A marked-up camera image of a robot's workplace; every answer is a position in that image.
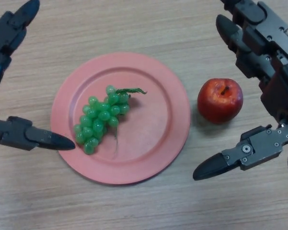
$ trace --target robotic hand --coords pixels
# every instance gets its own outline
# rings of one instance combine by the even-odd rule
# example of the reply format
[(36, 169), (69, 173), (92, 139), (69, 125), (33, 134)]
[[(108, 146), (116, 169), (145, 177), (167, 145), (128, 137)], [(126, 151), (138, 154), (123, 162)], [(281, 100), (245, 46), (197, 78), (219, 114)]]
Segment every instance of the robotic hand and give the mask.
[[(39, 4), (39, 0), (30, 0), (15, 13), (7, 11), (0, 18), (0, 82), (12, 61), (12, 53), (24, 40), (26, 27), (36, 16)], [(10, 116), (7, 121), (0, 120), (0, 144), (23, 150), (75, 148), (68, 138), (32, 125), (31, 121), (15, 116)]]
[(243, 133), (240, 142), (201, 163), (194, 180), (221, 175), (240, 167), (248, 170), (279, 156), (288, 144), (288, 25), (265, 3), (252, 0), (221, 0), (232, 21), (216, 18), (216, 28), (236, 66), (247, 77), (257, 77), (261, 101), (279, 124), (259, 126)]

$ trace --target table surface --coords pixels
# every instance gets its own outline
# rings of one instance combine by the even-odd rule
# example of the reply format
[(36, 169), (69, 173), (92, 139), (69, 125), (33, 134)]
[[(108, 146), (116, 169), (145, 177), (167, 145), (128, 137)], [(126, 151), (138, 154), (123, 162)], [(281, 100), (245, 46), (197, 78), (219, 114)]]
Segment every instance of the table surface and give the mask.
[[(23, 0), (0, 0), (0, 16)], [(288, 23), (288, 0), (265, 0)], [(50, 129), (62, 82), (82, 63), (116, 51), (154, 57), (185, 86), (191, 106), (210, 78), (232, 78), (244, 105), (226, 127), (192, 114), (181, 154), (160, 175), (111, 187), (75, 174), (56, 152), (0, 146), (0, 230), (288, 230), (287, 154), (248, 171), (194, 182), (193, 170), (242, 132), (275, 124), (260, 102), (257, 79), (235, 67), (222, 42), (219, 0), (43, 0), (0, 86), (0, 119), (30, 119)]]

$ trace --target screw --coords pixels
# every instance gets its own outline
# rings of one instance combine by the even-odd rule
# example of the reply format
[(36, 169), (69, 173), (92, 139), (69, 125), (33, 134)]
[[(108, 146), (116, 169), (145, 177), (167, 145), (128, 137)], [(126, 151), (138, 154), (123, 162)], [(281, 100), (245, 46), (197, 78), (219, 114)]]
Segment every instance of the screw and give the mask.
[(249, 153), (249, 152), (251, 151), (251, 147), (250, 147), (249, 145), (244, 145), (244, 146), (242, 147), (242, 151), (243, 151), (244, 153)]

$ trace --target red apple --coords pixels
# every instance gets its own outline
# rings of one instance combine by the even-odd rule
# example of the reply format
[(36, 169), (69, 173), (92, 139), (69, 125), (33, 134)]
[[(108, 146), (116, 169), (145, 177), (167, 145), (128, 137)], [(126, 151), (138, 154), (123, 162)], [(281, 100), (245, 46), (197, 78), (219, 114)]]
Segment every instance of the red apple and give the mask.
[(208, 80), (197, 99), (199, 113), (217, 125), (231, 121), (240, 112), (242, 105), (242, 89), (232, 79)]

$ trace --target apple stem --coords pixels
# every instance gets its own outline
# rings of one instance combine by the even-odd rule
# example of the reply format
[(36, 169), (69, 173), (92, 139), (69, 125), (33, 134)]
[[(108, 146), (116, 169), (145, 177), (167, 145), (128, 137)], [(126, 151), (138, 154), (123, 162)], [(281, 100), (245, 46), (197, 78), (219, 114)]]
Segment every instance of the apple stem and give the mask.
[(224, 90), (220, 93), (221, 95), (224, 95), (225, 94), (225, 92), (227, 92), (229, 90), (229, 86), (226, 86), (225, 88), (224, 88)]

